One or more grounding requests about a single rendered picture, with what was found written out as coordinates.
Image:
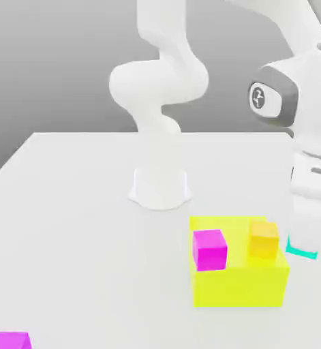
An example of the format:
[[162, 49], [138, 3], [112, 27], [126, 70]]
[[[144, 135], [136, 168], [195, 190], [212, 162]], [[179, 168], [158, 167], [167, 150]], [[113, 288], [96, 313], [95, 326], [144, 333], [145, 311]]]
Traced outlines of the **small orange cube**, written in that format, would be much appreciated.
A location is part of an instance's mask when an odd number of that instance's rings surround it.
[[276, 259], [279, 233], [274, 222], [252, 220], [249, 225], [249, 254], [253, 257]]

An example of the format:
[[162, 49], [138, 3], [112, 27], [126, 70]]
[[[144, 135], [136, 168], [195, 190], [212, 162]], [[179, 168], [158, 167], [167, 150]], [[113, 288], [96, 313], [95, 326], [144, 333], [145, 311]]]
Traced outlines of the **small cyan cube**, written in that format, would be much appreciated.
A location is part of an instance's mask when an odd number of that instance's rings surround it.
[[307, 236], [288, 234], [286, 252], [296, 256], [316, 260], [319, 247], [316, 242]]

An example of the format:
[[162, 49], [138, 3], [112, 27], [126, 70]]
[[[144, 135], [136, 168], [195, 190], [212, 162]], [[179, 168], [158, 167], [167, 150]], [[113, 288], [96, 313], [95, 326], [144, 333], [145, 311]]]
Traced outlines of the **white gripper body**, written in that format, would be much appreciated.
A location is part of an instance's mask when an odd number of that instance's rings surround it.
[[290, 190], [299, 196], [321, 200], [321, 158], [294, 154]]

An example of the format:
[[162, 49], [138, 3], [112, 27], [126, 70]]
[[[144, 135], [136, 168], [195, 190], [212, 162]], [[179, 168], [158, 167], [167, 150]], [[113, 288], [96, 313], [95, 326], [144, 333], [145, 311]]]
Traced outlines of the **small magenta cube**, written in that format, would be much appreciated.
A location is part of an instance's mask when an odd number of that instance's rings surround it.
[[228, 245], [222, 231], [220, 229], [193, 231], [192, 255], [196, 270], [199, 272], [225, 269]]
[[28, 332], [0, 332], [0, 349], [33, 349]]

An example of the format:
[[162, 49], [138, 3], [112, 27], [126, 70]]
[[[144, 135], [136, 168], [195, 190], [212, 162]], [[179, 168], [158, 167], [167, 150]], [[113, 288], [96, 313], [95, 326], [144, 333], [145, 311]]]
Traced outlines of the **large yellow box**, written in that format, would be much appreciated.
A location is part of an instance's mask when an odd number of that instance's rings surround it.
[[[281, 249], [276, 257], [259, 258], [248, 250], [251, 221], [265, 216], [191, 216], [189, 218], [189, 274], [195, 307], [280, 307], [289, 264]], [[198, 271], [193, 256], [193, 233], [221, 230], [228, 244], [226, 268]]]

